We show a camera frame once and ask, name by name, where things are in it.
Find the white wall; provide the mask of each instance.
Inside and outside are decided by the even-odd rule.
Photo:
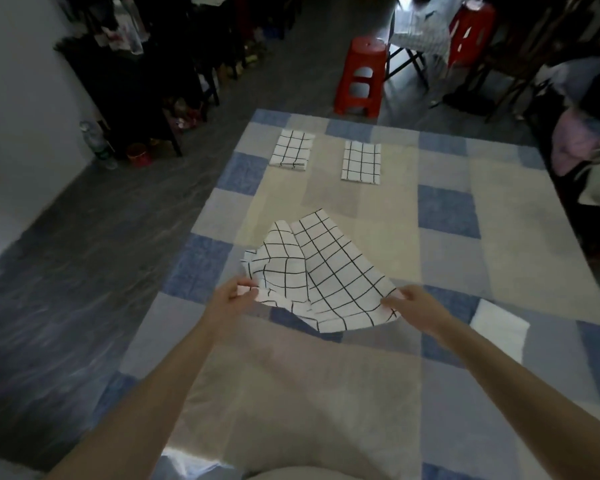
[[[52,0],[0,0],[0,252],[91,158],[93,104],[53,50],[69,35]]]

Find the bottle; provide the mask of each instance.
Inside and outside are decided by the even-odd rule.
[[[134,0],[122,0],[122,5],[127,9],[129,15],[131,15],[131,18],[133,19],[134,24],[136,25],[136,30],[138,32],[140,40],[142,42],[146,42],[147,40],[149,40],[151,34],[146,31],[146,28],[144,28],[144,23],[142,21],[142,18],[140,17],[140,10],[138,10],[136,2]]]
[[[113,158],[113,151],[104,136],[88,121],[80,121],[80,130],[84,142],[95,153],[98,162],[108,170],[118,168],[118,162]]]
[[[113,16],[116,17],[118,23],[118,30],[120,34],[128,43],[129,49],[133,55],[144,54],[142,48],[142,40],[136,30],[136,24],[134,23],[133,17],[129,14],[125,7],[122,6],[122,1],[113,0]]]

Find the left hand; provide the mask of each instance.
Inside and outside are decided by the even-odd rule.
[[[258,290],[252,289],[238,296],[238,285],[248,287],[258,286],[257,282],[249,278],[236,276],[216,288],[216,291],[214,291],[207,302],[205,312],[202,314],[202,318],[200,318],[200,325],[208,327],[215,337],[227,329],[227,327],[231,327],[258,295]]]

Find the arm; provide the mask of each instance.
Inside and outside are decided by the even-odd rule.
[[[51,470],[47,480],[146,479],[167,444],[184,400],[218,336],[251,304],[234,278],[218,288],[200,321],[160,364]]]
[[[383,304],[454,352],[556,480],[600,479],[600,421],[449,314],[417,286]]]

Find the white tablecloth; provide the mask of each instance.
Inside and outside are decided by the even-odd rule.
[[[449,59],[449,24],[463,0],[398,0],[389,42],[425,54]]]

